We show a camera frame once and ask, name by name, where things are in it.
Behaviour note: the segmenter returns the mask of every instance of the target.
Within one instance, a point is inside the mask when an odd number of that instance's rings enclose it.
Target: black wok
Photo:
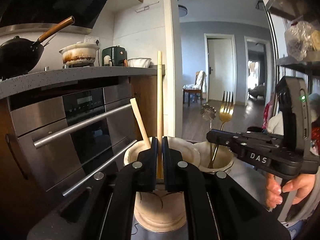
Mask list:
[[[69,17],[45,32],[35,42],[15,36],[3,43],[0,46],[0,78],[4,80],[27,74],[42,56],[44,46],[41,42],[74,22],[74,17]]]

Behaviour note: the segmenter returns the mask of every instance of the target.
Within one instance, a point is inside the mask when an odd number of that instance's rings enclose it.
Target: hand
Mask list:
[[[276,182],[275,176],[267,173],[266,175],[266,205],[275,208],[282,203],[281,186]],[[293,200],[293,205],[298,204],[312,191],[316,182],[314,174],[300,174],[295,179],[289,180],[282,188],[282,192],[298,190]]]

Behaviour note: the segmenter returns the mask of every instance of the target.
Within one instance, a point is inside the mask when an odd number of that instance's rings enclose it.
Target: golden fork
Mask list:
[[[221,129],[220,129],[221,131],[223,129],[223,125],[226,122],[229,122],[232,119],[232,115],[233,115],[233,92],[232,92],[231,101],[230,101],[231,92],[229,92],[229,100],[228,100],[228,102],[227,102],[228,92],[227,92],[226,100],[224,100],[225,93],[226,92],[223,92],[222,103],[221,103],[221,107],[220,107],[220,111],[219,111],[219,118],[220,118],[220,120],[222,122]],[[210,161],[209,166],[208,166],[210,169],[213,168],[213,162],[214,162],[214,159],[216,157],[216,154],[217,154],[217,151],[218,151],[218,147],[219,147],[219,145],[216,144],[215,148],[214,148],[213,156],[210,156],[211,161]]]

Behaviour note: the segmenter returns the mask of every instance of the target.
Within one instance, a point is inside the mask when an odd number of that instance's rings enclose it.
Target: oven control panel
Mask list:
[[[65,95],[62,99],[67,118],[104,106],[103,88]]]

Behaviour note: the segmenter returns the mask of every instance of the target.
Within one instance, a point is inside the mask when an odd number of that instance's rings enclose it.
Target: power socket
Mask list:
[[[96,41],[100,41],[99,37],[89,35],[84,36],[84,43],[96,44]]]

